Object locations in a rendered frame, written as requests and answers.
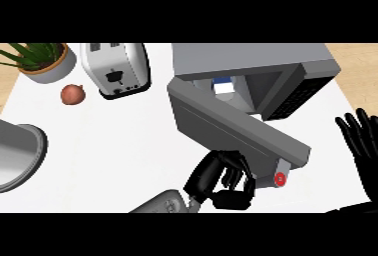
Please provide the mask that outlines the grey microwave door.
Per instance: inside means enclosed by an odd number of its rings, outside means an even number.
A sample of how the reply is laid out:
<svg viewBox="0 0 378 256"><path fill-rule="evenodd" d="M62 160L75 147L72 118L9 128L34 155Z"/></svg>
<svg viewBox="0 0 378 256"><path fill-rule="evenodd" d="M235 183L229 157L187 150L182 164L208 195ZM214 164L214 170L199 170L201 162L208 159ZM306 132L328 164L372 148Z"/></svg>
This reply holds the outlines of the grey microwave door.
<svg viewBox="0 0 378 256"><path fill-rule="evenodd" d="M258 188L283 187L310 147L177 77L167 90L179 131L208 150L244 155Z"/></svg>

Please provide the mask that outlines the blue and white milk carton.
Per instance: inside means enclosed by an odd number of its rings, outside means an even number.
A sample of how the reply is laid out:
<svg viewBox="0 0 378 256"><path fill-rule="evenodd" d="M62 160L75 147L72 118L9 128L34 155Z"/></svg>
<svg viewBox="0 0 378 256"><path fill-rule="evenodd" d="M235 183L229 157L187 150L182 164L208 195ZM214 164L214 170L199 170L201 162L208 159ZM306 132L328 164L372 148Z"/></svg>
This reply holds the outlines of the blue and white milk carton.
<svg viewBox="0 0 378 256"><path fill-rule="evenodd" d="M233 83L230 77L218 77L213 79L213 89L216 97L221 101L229 101L233 98Z"/></svg>

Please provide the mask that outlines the green plant in white pot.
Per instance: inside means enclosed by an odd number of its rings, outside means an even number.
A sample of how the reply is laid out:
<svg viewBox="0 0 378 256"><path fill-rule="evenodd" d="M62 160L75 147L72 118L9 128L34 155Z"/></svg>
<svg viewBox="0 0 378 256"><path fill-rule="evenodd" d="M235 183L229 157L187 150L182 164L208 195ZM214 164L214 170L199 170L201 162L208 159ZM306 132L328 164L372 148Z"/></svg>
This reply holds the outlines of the green plant in white pot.
<svg viewBox="0 0 378 256"><path fill-rule="evenodd" d="M1 65L15 67L37 83L49 84L66 77L77 63L77 56L66 43L10 43L16 54L0 49L12 63Z"/></svg>

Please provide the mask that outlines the grey metal pot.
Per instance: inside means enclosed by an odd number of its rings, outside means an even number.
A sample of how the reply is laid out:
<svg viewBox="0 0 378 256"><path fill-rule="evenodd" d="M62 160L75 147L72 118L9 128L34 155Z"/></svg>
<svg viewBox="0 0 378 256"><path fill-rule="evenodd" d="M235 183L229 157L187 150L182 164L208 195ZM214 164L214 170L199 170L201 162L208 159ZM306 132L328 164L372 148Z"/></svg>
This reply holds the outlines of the grey metal pot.
<svg viewBox="0 0 378 256"><path fill-rule="evenodd" d="M37 172L47 153L44 131L0 119L0 193L18 188Z"/></svg>

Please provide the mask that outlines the silver toaster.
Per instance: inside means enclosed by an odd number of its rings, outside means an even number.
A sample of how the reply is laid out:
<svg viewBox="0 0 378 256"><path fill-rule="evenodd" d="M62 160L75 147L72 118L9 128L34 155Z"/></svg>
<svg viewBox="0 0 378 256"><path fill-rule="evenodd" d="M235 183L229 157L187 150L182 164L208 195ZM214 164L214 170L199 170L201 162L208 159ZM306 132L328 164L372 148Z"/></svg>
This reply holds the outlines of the silver toaster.
<svg viewBox="0 0 378 256"><path fill-rule="evenodd" d="M146 91L151 66L143 43L83 43L81 65L106 100Z"/></svg>

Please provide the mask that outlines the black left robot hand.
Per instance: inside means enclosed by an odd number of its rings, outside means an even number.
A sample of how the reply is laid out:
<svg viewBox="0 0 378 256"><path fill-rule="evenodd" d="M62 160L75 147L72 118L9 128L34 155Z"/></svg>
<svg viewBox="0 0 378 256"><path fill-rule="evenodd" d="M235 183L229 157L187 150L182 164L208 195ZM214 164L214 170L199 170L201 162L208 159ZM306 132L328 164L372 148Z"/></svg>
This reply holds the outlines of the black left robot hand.
<svg viewBox="0 0 378 256"><path fill-rule="evenodd" d="M238 151L213 150L201 160L186 185L189 212L199 211L207 199L217 209L247 210L255 191L247 159Z"/></svg>

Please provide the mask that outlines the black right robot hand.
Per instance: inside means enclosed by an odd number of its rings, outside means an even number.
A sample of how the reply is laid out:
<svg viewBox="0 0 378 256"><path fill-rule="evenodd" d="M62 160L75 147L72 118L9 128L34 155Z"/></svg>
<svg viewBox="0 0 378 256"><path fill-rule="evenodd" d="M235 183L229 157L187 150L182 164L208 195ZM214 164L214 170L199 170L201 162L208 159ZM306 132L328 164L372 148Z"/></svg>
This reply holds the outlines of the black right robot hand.
<svg viewBox="0 0 378 256"><path fill-rule="evenodd" d="M378 213L378 116L369 116L362 108L356 117L350 113L335 118L348 146L363 190L369 201L331 210L331 213Z"/></svg>

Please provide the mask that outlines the red-brown onion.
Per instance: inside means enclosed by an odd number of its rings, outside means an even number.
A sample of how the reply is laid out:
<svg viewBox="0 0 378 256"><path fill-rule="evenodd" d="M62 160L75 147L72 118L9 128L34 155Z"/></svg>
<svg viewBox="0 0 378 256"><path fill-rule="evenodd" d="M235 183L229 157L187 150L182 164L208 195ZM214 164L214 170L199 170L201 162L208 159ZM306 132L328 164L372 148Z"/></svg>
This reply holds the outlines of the red-brown onion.
<svg viewBox="0 0 378 256"><path fill-rule="evenodd" d="M83 86L80 85L66 85L60 92L60 99L65 105L77 105L84 101L86 92Z"/></svg>

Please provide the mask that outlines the grey microwave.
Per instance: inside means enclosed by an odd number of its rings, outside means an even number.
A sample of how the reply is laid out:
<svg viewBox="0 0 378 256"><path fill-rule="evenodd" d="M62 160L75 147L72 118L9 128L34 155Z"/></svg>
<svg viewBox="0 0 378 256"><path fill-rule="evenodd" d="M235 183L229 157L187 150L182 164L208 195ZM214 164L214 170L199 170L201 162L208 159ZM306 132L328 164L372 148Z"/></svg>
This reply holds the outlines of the grey microwave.
<svg viewBox="0 0 378 256"><path fill-rule="evenodd" d="M173 68L214 97L213 79L230 77L223 102L266 121L288 118L341 71L322 43L176 43Z"/></svg>

